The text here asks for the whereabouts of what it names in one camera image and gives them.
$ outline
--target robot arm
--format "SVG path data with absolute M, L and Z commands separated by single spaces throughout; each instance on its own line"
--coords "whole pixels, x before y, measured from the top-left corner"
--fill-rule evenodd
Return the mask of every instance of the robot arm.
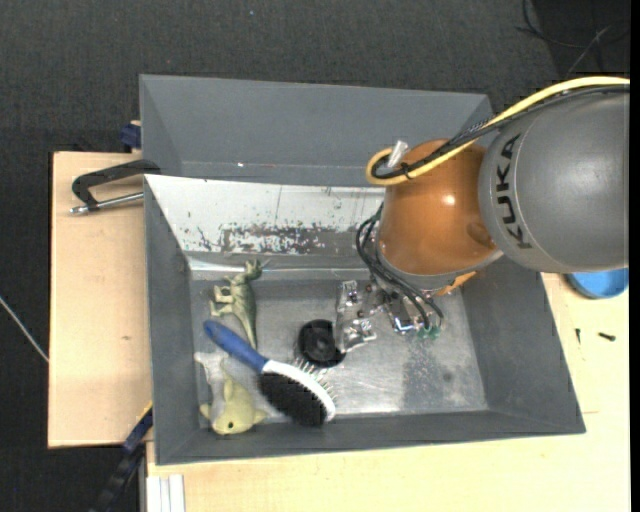
M 554 85 L 450 141 L 402 162 L 369 162 L 386 186 L 377 232 L 383 266 L 421 289 L 491 263 L 502 253 L 546 272 L 628 264 L 629 89 L 594 77 Z M 473 144 L 500 133 L 484 152 Z

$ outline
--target black cable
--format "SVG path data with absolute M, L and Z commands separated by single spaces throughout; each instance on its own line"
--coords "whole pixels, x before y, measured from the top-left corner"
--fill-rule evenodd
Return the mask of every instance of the black cable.
M 529 32 L 547 43 L 556 44 L 558 46 L 564 46 L 565 48 L 584 48 L 583 45 L 574 44 L 574 43 L 565 43 L 563 41 L 558 41 L 557 39 L 553 39 L 547 36 L 546 34 L 544 34 L 540 29 L 535 27 L 531 22 L 531 18 L 529 18 L 529 10 L 527 9 L 527 3 L 528 3 L 528 0 L 522 0 L 522 17 L 524 18 L 524 21 L 527 24 L 527 27 L 526 28 L 516 27 L 516 28 L 524 32 Z
M 422 317 L 422 321 L 425 328 L 428 328 L 429 325 L 431 325 L 431 322 L 429 321 L 429 316 L 427 315 L 427 312 L 422 307 L 422 304 L 420 304 L 420 302 L 418 301 L 418 298 L 420 298 L 426 305 L 428 305 L 431 309 L 433 309 L 436 315 L 438 315 L 438 317 L 440 318 L 440 324 L 441 324 L 442 319 L 444 318 L 444 314 L 432 299 L 426 298 L 420 292 L 420 290 L 416 289 L 415 287 L 413 287 L 403 279 L 399 278 L 398 276 L 390 272 L 380 263 L 379 260 L 377 260 L 377 258 L 376 260 L 373 260 L 365 250 L 365 246 L 369 242 L 375 223 L 378 221 L 380 217 L 380 213 L 382 212 L 382 206 L 383 205 L 381 204 L 380 207 L 378 208 L 378 211 L 374 215 L 372 215 L 369 219 L 365 220 L 358 227 L 358 230 L 356 232 L 356 249 L 358 251 L 358 255 L 360 256 L 362 261 L 365 263 L 365 265 L 367 265 L 367 268 L 369 269 L 369 271 L 375 277 L 378 277 L 388 282 L 391 286 L 400 290 L 411 301 L 411 303 L 415 306 L 415 308 L 420 313 L 420 316 Z M 363 239 L 362 234 L 365 229 L 367 229 L 367 232 Z
M 594 34 L 598 34 L 598 24 L 596 23 L 596 6 L 593 0 L 589 0 L 589 17 L 591 18 L 591 30 Z M 594 52 L 594 58 L 596 60 L 596 65 L 601 73 L 604 73 L 604 58 L 602 56 L 602 45 L 596 45 L 596 49 Z
M 600 93 L 600 94 L 607 94 L 607 93 L 611 93 L 611 92 L 628 92 L 630 90 L 630 84 L 621 84 L 621 85 L 606 85 L 606 86 L 597 86 L 597 87 L 589 87 L 586 89 L 578 89 L 578 90 L 574 90 L 574 91 L 569 91 L 569 92 L 565 92 L 565 93 L 560 93 L 557 94 L 545 101 L 543 101 L 542 103 L 538 103 L 537 105 L 533 105 L 532 107 L 523 110 L 522 112 L 517 112 L 511 116 L 508 116 L 504 119 L 501 119 L 500 121 L 497 121 L 493 124 L 490 124 L 487 126 L 487 123 L 493 119 L 493 117 L 488 118 L 484 121 L 481 121 L 480 123 L 475 123 L 473 126 L 467 128 L 466 130 L 458 133 L 457 135 L 455 135 L 454 137 L 452 137 L 450 140 L 448 140 L 447 142 L 445 142 L 442 146 L 440 146 L 438 149 L 436 149 L 433 153 L 431 153 L 429 156 L 421 159 L 421 160 L 417 160 L 416 162 L 413 162 L 411 165 L 408 164 L 401 164 L 399 169 L 394 169 L 392 171 L 388 171 L 387 173 L 385 173 L 384 175 L 380 175 L 378 173 L 378 171 L 380 170 L 380 168 L 382 167 L 382 165 L 387 161 L 388 157 L 383 157 L 380 160 L 378 160 L 378 162 L 376 162 L 371 169 L 371 174 L 372 176 L 374 176 L 377 179 L 391 179 L 391 178 L 395 178 L 397 176 L 400 175 L 407 175 L 407 173 L 414 171 L 420 167 L 422 167 L 423 165 L 429 164 L 431 162 L 433 162 L 436 158 L 440 158 L 441 156 L 446 155 L 447 153 L 459 148 L 460 146 L 471 142 L 475 139 L 478 139 L 484 135 L 486 135 L 487 133 L 491 133 L 492 131 L 495 131 L 503 126 L 505 126 L 508 123 L 511 123 L 512 121 L 515 121 L 517 119 L 520 119 L 528 114 L 532 114 L 534 112 L 537 112 L 538 110 L 541 110 L 543 108 L 547 108 L 549 106 L 555 105 L 557 103 L 560 102 L 565 102 L 571 99 L 574 99 L 576 97 L 580 97 L 580 96 L 585 96 L 588 94 L 596 94 L 596 93 Z
M 609 25 L 609 26 L 603 28 L 602 30 L 600 30 L 598 33 L 596 33 L 595 37 L 591 40 L 591 42 L 587 46 L 584 47 L 583 52 L 576 59 L 576 61 L 571 65 L 571 67 L 569 68 L 569 70 L 565 74 L 565 79 L 567 79 L 569 76 L 571 76 L 571 73 L 573 73 L 573 70 L 576 69 L 576 67 L 578 67 L 578 64 L 580 64 L 580 62 L 582 62 L 582 59 L 584 59 L 589 54 L 589 52 L 591 51 L 591 48 L 594 45 L 597 45 L 598 48 L 600 48 L 600 38 L 603 35 L 605 35 L 607 32 L 609 32 L 611 27 L 612 27 L 612 25 Z

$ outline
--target brush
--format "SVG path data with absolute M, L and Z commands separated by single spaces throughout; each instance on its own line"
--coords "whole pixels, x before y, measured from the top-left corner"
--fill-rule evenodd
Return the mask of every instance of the brush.
M 311 374 L 264 357 L 219 322 L 207 320 L 204 330 L 216 345 L 258 374 L 260 391 L 280 412 L 307 426 L 319 426 L 333 419 L 336 414 L 333 398 Z

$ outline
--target gray bin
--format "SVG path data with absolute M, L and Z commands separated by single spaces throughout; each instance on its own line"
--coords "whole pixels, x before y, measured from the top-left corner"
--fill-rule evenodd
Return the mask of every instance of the gray bin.
M 397 138 L 417 144 L 451 136 L 490 114 L 483 95 L 173 77 L 143 77 L 141 84 L 144 157 L 165 174 L 207 180 L 363 186 L 364 164 L 381 147 Z M 198 413 L 206 386 L 193 353 L 202 343 L 197 288 L 220 276 L 206 264 L 194 267 L 194 261 L 206 263 L 214 255 L 206 246 L 185 250 L 163 200 L 146 181 L 159 464 L 584 432 L 540 276 L 502 258 L 461 292 L 442 298 L 451 325 L 425 345 L 428 364 L 416 364 L 420 358 L 415 357 L 401 364 L 388 358 L 387 365 L 368 369 L 382 376 L 400 372 L 399 407 L 368 414 L 340 414 L 339 407 L 336 420 L 322 428 L 274 421 L 237 436 L 217 436 L 203 427 Z M 190 204 L 185 194 L 174 210 Z M 247 252 L 229 261 L 251 256 Z M 324 268 L 339 267 L 336 261 L 327 260 Z M 284 264 L 304 267 L 290 260 Z M 283 295 L 291 300 L 295 290 L 293 299 L 330 312 L 340 279 L 366 278 L 357 264 L 341 272 L 335 282 L 321 272 L 303 273 L 304 279 L 294 283 L 274 272 L 255 282 L 258 308 L 273 313 L 284 304 Z M 296 326 L 312 319 L 297 318 L 303 313 L 259 316 L 258 331 L 269 339 L 277 338 L 271 332 L 285 332 L 289 348 Z M 263 351 L 280 350 L 264 343 Z M 350 353 L 344 364 L 366 361 L 366 351 L 371 351 L 369 360 L 376 361 L 377 353 L 379 361 L 376 350 L 384 347 L 384 339 L 372 342 Z M 343 389 L 343 404 L 348 397 L 349 389 Z

